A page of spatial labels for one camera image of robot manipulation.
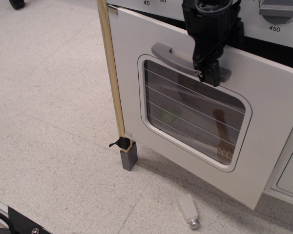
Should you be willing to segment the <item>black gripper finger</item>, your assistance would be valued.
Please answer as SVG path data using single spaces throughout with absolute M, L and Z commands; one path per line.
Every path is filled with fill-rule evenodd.
M 195 74 L 203 83 L 217 87 L 220 85 L 220 67 L 219 61 L 207 61 L 194 64 Z

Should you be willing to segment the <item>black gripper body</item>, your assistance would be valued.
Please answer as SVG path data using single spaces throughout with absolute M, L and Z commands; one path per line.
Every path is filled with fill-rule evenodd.
M 189 36 L 195 41 L 194 69 L 200 73 L 222 56 L 225 45 L 241 48 L 244 24 L 240 0 L 184 0 L 182 10 Z

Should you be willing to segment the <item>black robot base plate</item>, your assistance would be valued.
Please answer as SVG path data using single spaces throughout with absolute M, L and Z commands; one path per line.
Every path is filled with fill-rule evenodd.
M 47 229 L 8 206 L 8 218 L 18 234 L 51 234 Z

